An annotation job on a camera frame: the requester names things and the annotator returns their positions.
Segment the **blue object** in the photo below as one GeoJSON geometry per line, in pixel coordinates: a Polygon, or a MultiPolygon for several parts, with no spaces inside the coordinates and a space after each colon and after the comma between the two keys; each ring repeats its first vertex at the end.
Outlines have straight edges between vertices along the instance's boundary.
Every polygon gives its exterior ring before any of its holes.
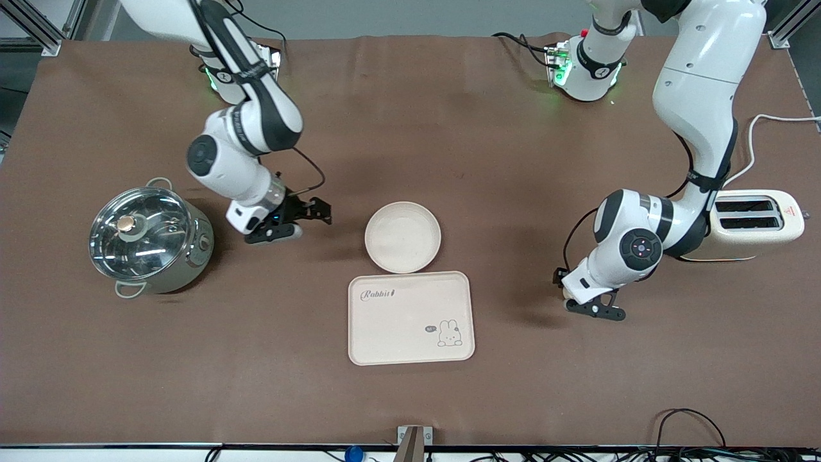
{"type": "Polygon", "coordinates": [[[359,446],[351,446],[345,450],[345,462],[362,462],[365,453],[359,446]]]}

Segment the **green indicator light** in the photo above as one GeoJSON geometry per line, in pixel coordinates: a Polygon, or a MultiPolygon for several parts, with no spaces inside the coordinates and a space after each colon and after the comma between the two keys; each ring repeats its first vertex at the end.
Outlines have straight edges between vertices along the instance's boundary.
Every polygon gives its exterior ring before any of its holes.
{"type": "Polygon", "coordinates": [[[217,84],[213,83],[213,77],[211,76],[211,72],[208,70],[207,67],[205,68],[205,75],[208,76],[208,80],[211,82],[211,88],[214,91],[217,91],[217,84]]]}
{"type": "Polygon", "coordinates": [[[616,70],[613,72],[613,79],[610,81],[610,86],[616,85],[616,80],[618,79],[618,72],[621,70],[621,64],[616,67],[616,70]]]}
{"type": "Polygon", "coordinates": [[[567,76],[570,75],[570,71],[573,70],[573,63],[568,59],[565,61],[565,65],[562,66],[559,70],[556,71],[556,85],[562,86],[567,81],[567,76]]]}

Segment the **rabbit cartoon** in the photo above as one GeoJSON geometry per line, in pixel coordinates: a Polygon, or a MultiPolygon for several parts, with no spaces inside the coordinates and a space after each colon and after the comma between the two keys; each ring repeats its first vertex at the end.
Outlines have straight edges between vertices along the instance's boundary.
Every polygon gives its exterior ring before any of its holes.
{"type": "Polygon", "coordinates": [[[461,332],[456,320],[442,321],[439,323],[439,346],[459,346],[461,345],[461,332]]]}

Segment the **white cable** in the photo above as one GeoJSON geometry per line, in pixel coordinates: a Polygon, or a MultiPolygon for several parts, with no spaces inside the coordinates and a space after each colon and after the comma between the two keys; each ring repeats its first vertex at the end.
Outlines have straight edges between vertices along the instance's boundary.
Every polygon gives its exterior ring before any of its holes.
{"type": "Polygon", "coordinates": [[[747,129],[747,150],[750,152],[750,162],[744,167],[739,173],[731,176],[724,182],[723,187],[727,187],[731,181],[735,180],[736,178],[740,177],[744,173],[747,173],[748,170],[753,168],[753,164],[755,164],[755,151],[753,151],[753,127],[755,127],[755,123],[759,121],[760,118],[768,118],[770,120],[778,120],[779,122],[821,122],[821,116],[819,117],[803,117],[803,118],[786,118],[786,117],[776,117],[767,114],[759,114],[753,118],[753,121],[750,122],[750,127],[747,129]]]}
{"type": "MultiPolygon", "coordinates": [[[[778,120],[779,122],[821,122],[821,116],[819,116],[819,117],[802,117],[802,118],[776,117],[776,116],[771,116],[771,115],[768,115],[768,114],[759,114],[759,115],[755,116],[753,118],[752,122],[750,122],[750,127],[747,128],[747,150],[750,152],[750,162],[743,169],[741,169],[740,172],[738,172],[735,175],[728,178],[727,181],[724,182],[724,186],[722,188],[727,187],[727,185],[730,184],[730,182],[732,180],[740,177],[744,173],[747,173],[748,170],[753,168],[753,164],[755,164],[755,151],[753,151],[753,127],[755,127],[755,123],[758,122],[760,118],[768,118],[770,120],[778,120]]],[[[694,263],[718,263],[718,262],[724,262],[724,261],[747,261],[747,260],[752,260],[755,257],[754,256],[748,256],[746,258],[719,258],[719,259],[715,259],[715,260],[691,260],[690,258],[687,258],[685,256],[681,256],[679,258],[681,258],[684,261],[692,261],[694,263]]]]}

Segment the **beige tray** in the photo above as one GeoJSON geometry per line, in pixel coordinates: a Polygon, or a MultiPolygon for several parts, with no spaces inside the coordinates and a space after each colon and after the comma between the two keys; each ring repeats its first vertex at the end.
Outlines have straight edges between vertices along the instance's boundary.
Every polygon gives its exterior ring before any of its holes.
{"type": "Polygon", "coordinates": [[[470,283],[461,272],[362,276],[348,286],[354,364],[464,361],[474,349],[470,283]]]}

